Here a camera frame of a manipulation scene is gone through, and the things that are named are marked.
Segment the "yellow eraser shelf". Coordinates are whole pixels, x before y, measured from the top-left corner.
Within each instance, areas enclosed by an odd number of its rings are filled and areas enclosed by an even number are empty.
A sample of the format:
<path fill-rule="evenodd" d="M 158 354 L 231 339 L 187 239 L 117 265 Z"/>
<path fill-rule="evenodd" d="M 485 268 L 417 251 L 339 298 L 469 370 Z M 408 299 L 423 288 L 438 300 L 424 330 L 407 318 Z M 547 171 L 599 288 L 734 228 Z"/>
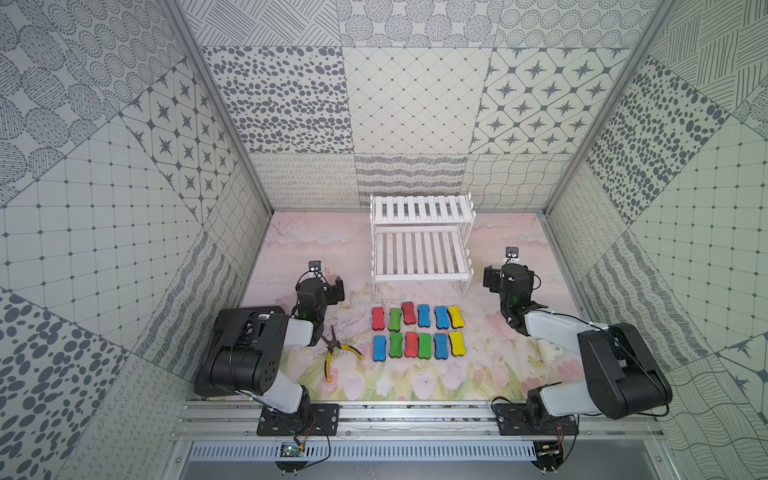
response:
<path fill-rule="evenodd" d="M 466 355 L 464 337 L 461 331 L 451 331 L 448 334 L 450 342 L 450 351 L 453 357 L 463 357 Z"/>
<path fill-rule="evenodd" d="M 464 319 L 458 306 L 448 307 L 447 312 L 453 329 L 461 329 L 465 326 Z"/>

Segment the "blue eraser top shelf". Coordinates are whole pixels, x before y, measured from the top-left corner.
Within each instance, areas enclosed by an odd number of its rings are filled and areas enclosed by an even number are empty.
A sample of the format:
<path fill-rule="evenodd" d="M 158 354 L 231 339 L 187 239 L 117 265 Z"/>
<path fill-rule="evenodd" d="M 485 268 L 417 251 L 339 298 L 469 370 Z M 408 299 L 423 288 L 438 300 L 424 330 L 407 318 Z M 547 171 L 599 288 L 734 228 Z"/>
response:
<path fill-rule="evenodd" d="M 429 328 L 431 326 L 430 307 L 426 304 L 420 304 L 417 307 L 418 326 L 420 328 Z"/>
<path fill-rule="evenodd" d="M 435 325 L 439 330 L 446 330 L 451 327 L 451 320 L 448 309 L 445 306 L 436 306 L 434 308 Z"/>

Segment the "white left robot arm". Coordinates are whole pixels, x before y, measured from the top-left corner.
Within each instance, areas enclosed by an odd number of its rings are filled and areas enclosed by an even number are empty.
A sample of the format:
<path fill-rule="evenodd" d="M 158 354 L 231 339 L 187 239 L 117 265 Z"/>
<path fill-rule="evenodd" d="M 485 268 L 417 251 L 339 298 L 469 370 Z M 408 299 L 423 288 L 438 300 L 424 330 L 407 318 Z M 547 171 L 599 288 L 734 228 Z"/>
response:
<path fill-rule="evenodd" d="M 325 330 L 327 308 L 345 299 L 341 278 L 319 273 L 298 282 L 297 304 L 244 307 L 219 312 L 194 393 L 203 398 L 246 395 L 283 418 L 305 422 L 308 390 L 280 371 L 283 349 L 314 347 Z"/>

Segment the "green eraser top shelf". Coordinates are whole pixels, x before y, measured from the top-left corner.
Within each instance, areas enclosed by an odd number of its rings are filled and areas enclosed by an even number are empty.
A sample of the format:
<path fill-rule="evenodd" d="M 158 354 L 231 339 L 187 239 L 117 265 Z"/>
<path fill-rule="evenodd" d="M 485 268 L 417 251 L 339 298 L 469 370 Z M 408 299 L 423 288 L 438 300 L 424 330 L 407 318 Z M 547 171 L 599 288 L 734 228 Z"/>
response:
<path fill-rule="evenodd" d="M 388 330 L 390 332 L 399 332 L 402 327 L 403 312 L 401 308 L 391 308 L 389 311 Z"/>

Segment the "yellow eraser top shelf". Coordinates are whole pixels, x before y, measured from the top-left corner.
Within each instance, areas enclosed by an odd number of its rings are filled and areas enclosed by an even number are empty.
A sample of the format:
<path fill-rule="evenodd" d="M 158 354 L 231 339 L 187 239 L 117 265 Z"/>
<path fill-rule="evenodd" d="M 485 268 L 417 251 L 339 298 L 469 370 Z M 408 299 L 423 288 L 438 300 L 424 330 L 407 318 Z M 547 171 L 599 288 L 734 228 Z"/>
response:
<path fill-rule="evenodd" d="M 447 312 L 453 329 L 461 329 L 465 326 L 464 319 L 458 306 L 448 307 Z"/>

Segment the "blue eraser shelf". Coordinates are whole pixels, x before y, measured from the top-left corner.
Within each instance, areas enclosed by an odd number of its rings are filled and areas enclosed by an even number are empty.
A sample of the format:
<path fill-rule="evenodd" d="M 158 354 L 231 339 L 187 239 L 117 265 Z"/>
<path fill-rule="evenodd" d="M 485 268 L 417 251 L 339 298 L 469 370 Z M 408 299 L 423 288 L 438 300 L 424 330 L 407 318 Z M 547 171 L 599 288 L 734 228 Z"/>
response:
<path fill-rule="evenodd" d="M 448 336 L 444 333 L 433 335 L 434 358 L 437 360 L 447 360 L 449 357 Z"/>
<path fill-rule="evenodd" d="M 387 358 L 387 338 L 383 335 L 376 335 L 373 338 L 372 359 L 375 362 L 384 362 Z"/>
<path fill-rule="evenodd" d="M 430 307 L 426 304 L 420 304 L 417 307 L 418 326 L 420 328 L 429 328 L 431 326 Z"/>
<path fill-rule="evenodd" d="M 451 320 L 448 309 L 445 306 L 436 306 L 434 308 L 435 325 L 439 330 L 446 330 L 451 327 Z"/>

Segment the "yellow handled pliers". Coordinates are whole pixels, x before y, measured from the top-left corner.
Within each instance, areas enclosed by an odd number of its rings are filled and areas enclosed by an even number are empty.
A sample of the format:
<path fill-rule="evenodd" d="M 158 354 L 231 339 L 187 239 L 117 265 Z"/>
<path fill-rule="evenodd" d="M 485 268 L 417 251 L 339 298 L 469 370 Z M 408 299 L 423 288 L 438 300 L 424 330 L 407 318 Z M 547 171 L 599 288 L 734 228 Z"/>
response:
<path fill-rule="evenodd" d="M 327 350 L 326 357 L 325 357 L 325 363 L 324 363 L 324 375 L 325 375 L 325 380 L 326 380 L 327 383 L 331 383 L 332 382 L 331 362 L 332 362 L 332 359 L 333 359 L 334 352 L 336 350 L 351 352 L 360 361 L 364 360 L 363 354 L 357 348 L 355 348 L 355 347 L 353 347 L 353 346 L 351 346 L 351 345 L 349 345 L 347 343 L 343 343 L 343 342 L 341 342 L 337 338 L 334 326 L 331 327 L 330 335 L 329 336 L 322 335 L 321 336 L 321 340 L 325 343 L 326 350 Z"/>

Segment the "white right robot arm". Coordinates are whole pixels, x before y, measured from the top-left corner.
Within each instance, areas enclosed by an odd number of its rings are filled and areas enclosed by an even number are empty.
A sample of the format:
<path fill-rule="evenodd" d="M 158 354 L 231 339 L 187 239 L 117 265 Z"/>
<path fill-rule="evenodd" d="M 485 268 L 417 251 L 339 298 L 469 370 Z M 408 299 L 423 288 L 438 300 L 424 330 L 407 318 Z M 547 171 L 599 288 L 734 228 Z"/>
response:
<path fill-rule="evenodd" d="M 519 334 L 579 356 L 583 378 L 530 390 L 530 425 L 570 416 L 621 419 L 667 408 L 672 388 L 642 338 L 629 323 L 599 324 L 554 312 L 533 300 L 536 274 L 518 263 L 487 266 L 483 286 L 499 296 L 500 313 Z"/>

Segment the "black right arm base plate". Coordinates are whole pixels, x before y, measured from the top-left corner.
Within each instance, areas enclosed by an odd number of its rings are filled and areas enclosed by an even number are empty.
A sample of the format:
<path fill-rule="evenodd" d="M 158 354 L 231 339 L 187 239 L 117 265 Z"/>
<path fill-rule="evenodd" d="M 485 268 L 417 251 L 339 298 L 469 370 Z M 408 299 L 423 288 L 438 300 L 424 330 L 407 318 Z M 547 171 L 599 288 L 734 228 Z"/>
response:
<path fill-rule="evenodd" d="M 539 407 L 497 397 L 490 405 L 502 436 L 573 436 L 577 433 L 572 416 L 553 417 Z"/>

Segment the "red eraser top shelf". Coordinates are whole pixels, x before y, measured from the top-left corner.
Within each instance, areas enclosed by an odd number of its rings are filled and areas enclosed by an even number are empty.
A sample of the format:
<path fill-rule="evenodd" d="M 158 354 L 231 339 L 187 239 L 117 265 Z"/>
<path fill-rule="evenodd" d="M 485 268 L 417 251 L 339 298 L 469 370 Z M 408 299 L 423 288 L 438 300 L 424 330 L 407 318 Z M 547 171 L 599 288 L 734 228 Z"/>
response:
<path fill-rule="evenodd" d="M 372 329 L 374 331 L 383 331 L 386 328 L 385 312 L 382 307 L 372 309 Z"/>
<path fill-rule="evenodd" d="M 413 325 L 417 323 L 416 308 L 413 302 L 403 302 L 401 305 L 403 314 L 403 322 L 406 325 Z"/>

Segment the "red eraser shelf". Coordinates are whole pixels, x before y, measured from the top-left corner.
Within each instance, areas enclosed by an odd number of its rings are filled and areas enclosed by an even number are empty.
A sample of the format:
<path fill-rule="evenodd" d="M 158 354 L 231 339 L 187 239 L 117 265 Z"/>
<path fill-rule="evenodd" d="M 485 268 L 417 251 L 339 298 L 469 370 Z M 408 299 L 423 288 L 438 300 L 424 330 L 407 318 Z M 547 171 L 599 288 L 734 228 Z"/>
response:
<path fill-rule="evenodd" d="M 404 356 L 406 358 L 416 358 L 418 356 L 419 334 L 407 332 L 404 339 Z"/>
<path fill-rule="evenodd" d="M 403 322 L 406 325 L 413 325 L 417 323 L 416 308 L 413 302 L 403 302 L 401 305 L 403 314 Z"/>
<path fill-rule="evenodd" d="M 372 329 L 374 331 L 383 331 L 386 328 L 385 312 L 382 307 L 372 309 Z"/>

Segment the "green eraser shelf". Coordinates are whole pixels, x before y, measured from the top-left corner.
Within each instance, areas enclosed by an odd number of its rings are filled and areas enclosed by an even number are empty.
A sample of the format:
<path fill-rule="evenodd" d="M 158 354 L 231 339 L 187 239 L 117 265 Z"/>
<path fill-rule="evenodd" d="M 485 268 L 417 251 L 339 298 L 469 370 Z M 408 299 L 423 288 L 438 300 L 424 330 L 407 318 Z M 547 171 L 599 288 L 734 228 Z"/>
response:
<path fill-rule="evenodd" d="M 432 358 L 432 335 L 431 334 L 420 333 L 418 335 L 417 357 L 419 359 Z"/>
<path fill-rule="evenodd" d="M 391 332 L 389 336 L 389 357 L 401 358 L 403 356 L 404 337 L 400 332 Z"/>
<path fill-rule="evenodd" d="M 391 308 L 389 311 L 388 330 L 390 332 L 399 332 L 402 327 L 403 312 L 401 308 Z"/>

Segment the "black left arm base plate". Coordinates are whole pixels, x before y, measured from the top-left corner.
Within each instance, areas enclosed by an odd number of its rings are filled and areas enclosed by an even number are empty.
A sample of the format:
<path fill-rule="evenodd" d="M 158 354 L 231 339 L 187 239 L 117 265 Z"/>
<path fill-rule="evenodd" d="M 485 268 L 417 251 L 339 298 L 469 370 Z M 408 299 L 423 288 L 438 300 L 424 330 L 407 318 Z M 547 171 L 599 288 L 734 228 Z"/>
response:
<path fill-rule="evenodd" d="M 264 408 L 256 432 L 260 437 L 300 436 L 312 427 L 309 436 L 334 436 L 339 414 L 339 404 L 310 403 L 292 414 Z"/>

